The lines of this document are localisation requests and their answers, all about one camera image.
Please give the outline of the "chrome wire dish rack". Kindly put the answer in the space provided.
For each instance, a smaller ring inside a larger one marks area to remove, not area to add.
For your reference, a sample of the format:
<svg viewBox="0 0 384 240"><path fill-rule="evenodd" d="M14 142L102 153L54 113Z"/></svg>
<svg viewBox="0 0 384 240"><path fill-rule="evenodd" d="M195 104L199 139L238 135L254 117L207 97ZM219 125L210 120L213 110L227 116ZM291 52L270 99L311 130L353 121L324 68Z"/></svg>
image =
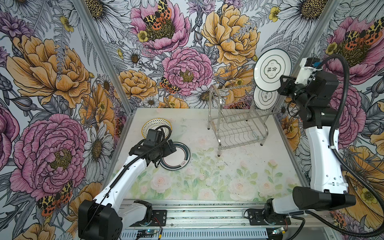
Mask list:
<svg viewBox="0 0 384 240"><path fill-rule="evenodd" d="M263 146L269 136L267 120L273 107L262 110L254 99L255 84L218 89L209 88L207 129L213 130L218 142L217 155L223 150L250 144Z"/></svg>

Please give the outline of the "white black ring plate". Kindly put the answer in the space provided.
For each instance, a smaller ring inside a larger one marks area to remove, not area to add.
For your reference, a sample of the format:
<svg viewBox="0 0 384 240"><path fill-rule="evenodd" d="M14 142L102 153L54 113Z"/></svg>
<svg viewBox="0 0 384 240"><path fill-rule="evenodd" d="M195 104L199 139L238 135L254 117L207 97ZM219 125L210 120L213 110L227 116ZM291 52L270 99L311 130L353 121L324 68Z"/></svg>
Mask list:
<svg viewBox="0 0 384 240"><path fill-rule="evenodd" d="M263 53L254 67L256 86L273 92L281 86L280 77L289 76L292 72L292 60L288 53L281 49L271 49Z"/></svg>

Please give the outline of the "yellow rim dotted plate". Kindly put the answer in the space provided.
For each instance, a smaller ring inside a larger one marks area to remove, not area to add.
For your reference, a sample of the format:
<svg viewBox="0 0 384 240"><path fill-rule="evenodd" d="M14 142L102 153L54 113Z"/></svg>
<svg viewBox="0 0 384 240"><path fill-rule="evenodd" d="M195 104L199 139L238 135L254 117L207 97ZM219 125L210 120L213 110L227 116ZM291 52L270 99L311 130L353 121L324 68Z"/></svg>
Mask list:
<svg viewBox="0 0 384 240"><path fill-rule="evenodd" d="M156 119L149 120L143 125L142 136L146 138L149 130L155 130L160 126L168 126L172 130L172 125L168 120L162 119L162 118L156 118Z"/></svg>

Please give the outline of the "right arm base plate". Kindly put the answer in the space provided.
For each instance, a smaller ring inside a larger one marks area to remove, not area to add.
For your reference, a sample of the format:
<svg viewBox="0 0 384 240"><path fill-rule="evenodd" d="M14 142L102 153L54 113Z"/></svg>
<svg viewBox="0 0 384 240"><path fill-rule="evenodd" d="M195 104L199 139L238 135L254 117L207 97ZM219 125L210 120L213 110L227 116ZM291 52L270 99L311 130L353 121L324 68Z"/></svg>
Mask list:
<svg viewBox="0 0 384 240"><path fill-rule="evenodd" d="M288 216L276 213L265 213L264 209L247 209L243 217L249 221L251 226L291 225L291 220Z"/></svg>

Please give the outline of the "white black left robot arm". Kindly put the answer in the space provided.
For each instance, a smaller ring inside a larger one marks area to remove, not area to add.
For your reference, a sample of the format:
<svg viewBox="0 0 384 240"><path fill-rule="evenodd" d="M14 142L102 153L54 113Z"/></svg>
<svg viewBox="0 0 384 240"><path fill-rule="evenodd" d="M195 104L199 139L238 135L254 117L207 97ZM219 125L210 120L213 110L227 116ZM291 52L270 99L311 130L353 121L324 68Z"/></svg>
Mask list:
<svg viewBox="0 0 384 240"><path fill-rule="evenodd" d="M145 139L129 151L123 167L111 182L91 201L84 200L78 209L78 236L81 240L118 240L122 231L135 224L153 220L152 204L136 200L122 208L123 200L136 179L150 165L176 152L170 136L172 129L162 125L150 129Z"/></svg>

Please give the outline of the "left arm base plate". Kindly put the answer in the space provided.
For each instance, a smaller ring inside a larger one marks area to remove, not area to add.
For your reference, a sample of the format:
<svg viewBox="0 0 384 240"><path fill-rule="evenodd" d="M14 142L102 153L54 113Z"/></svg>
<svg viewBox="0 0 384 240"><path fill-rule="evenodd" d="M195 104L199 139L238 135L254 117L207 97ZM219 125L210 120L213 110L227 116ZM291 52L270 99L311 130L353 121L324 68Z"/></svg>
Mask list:
<svg viewBox="0 0 384 240"><path fill-rule="evenodd" d="M167 210L153 210L150 220L143 220L132 224L130 227L164 227L167 223Z"/></svg>

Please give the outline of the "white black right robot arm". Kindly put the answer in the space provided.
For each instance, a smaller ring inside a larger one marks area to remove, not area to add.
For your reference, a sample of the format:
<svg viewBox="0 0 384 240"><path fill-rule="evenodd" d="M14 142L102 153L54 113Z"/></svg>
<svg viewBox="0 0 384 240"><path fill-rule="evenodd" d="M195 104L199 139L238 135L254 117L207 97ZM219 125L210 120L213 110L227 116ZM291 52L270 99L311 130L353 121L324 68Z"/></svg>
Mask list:
<svg viewBox="0 0 384 240"><path fill-rule="evenodd" d="M339 60L344 71L345 87L337 109L331 99L339 86L338 77L323 71L330 60ZM263 218L274 225L281 219L306 210L329 211L354 206L356 198L347 193L348 184L342 176L342 157L338 152L340 118L349 90L349 65L346 59L334 54L321 61L304 58L296 78L281 76L278 93L290 97L299 107L299 116L308 137L311 154L312 177L310 187L295 187L289 196L269 199L265 203Z"/></svg>

